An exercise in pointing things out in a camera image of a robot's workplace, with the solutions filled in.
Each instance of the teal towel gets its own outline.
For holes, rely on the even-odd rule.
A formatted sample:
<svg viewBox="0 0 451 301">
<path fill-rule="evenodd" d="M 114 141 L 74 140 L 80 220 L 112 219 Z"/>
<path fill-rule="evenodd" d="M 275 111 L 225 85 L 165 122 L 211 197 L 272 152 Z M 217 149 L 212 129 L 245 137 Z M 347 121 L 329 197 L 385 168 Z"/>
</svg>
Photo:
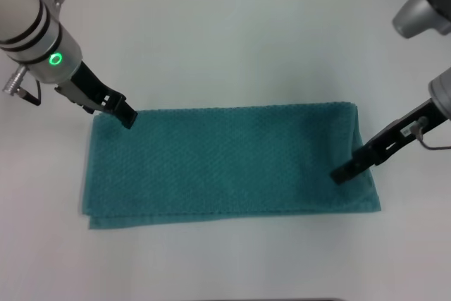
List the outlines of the teal towel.
<svg viewBox="0 0 451 301">
<path fill-rule="evenodd" d="M 329 173 L 362 145 L 350 103 L 141 111 L 94 118 L 83 212 L 90 228 L 379 211 L 369 171 Z"/>
</svg>

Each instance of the white table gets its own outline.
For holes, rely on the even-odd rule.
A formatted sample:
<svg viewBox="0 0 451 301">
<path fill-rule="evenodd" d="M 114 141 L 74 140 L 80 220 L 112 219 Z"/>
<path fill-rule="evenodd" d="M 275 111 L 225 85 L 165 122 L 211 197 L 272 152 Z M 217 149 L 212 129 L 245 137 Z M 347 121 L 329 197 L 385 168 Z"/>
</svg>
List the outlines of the white table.
<svg viewBox="0 0 451 301">
<path fill-rule="evenodd" d="M 135 109 L 350 101 L 368 140 L 451 66 L 450 38 L 392 29 L 405 1 L 68 0 L 62 22 Z M 451 152 L 412 144 L 375 168 L 376 214 L 90 231 L 92 117 L 43 95 L 0 96 L 0 300 L 449 300 Z"/>
</svg>

